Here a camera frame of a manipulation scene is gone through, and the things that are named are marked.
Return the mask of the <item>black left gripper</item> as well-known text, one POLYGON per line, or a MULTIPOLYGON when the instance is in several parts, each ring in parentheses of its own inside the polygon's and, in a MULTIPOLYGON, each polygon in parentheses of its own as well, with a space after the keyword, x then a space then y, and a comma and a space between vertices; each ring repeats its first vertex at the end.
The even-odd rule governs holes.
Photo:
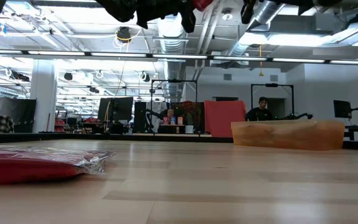
POLYGON ((148 29, 148 21, 181 15, 181 25, 186 33, 195 30, 195 6, 189 0, 95 0, 119 22, 128 22, 137 16, 137 25, 148 29))

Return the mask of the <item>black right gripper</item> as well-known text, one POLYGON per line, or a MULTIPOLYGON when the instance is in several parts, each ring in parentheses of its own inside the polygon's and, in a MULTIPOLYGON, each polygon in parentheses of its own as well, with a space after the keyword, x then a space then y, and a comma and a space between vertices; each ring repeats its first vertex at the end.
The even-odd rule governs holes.
MULTIPOLYGON (((298 6, 298 15, 315 6, 330 7, 340 3, 342 0, 268 0, 274 4, 289 4, 298 6)), ((254 6, 257 0, 243 0, 243 7, 241 9, 241 22, 248 24, 254 14, 254 6)))

